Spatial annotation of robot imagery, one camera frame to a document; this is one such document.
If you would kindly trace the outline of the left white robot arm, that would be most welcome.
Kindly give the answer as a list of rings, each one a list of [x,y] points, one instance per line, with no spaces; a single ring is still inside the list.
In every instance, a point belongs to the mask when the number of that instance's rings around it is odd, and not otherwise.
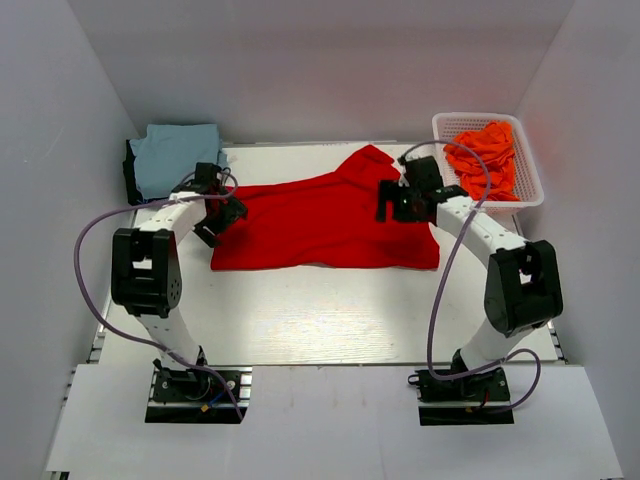
[[[177,387],[199,399],[211,387],[206,356],[192,338],[179,309],[183,282],[180,242],[195,234],[208,247],[240,219],[248,208],[237,198],[197,199],[176,193],[135,228],[120,228],[112,238],[111,294],[148,332],[160,352],[159,367],[178,373]]]

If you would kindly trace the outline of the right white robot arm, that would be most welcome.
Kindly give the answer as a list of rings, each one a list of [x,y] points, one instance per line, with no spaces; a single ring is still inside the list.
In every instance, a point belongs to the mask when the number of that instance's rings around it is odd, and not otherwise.
[[[379,184],[377,221],[430,223],[455,236],[454,246],[468,249],[486,269],[483,322],[455,353],[450,370],[432,374],[472,399],[486,389],[486,371],[515,356],[522,339],[562,313],[556,252],[547,241],[504,228],[460,186],[445,185],[434,157],[399,162],[402,179]]]

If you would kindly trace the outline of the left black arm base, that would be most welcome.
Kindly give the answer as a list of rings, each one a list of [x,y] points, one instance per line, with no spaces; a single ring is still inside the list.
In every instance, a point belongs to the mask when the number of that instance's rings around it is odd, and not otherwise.
[[[239,425],[229,391],[239,411],[245,416],[249,408],[252,369],[223,368],[223,381],[203,372],[153,372],[144,421],[147,424]]]

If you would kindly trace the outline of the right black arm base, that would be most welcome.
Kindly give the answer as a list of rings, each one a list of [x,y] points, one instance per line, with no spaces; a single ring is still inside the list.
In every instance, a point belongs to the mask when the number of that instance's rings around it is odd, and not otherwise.
[[[415,387],[421,426],[512,425],[511,395],[502,368],[459,380],[436,380],[416,370],[407,383]]]

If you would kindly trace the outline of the red t shirt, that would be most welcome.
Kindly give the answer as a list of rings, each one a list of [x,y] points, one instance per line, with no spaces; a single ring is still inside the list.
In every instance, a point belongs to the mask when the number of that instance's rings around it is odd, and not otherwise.
[[[241,186],[235,196],[247,207],[247,216],[221,234],[210,267],[435,270],[440,247],[428,224],[376,219],[380,181],[399,177],[392,157],[367,145],[320,176]]]

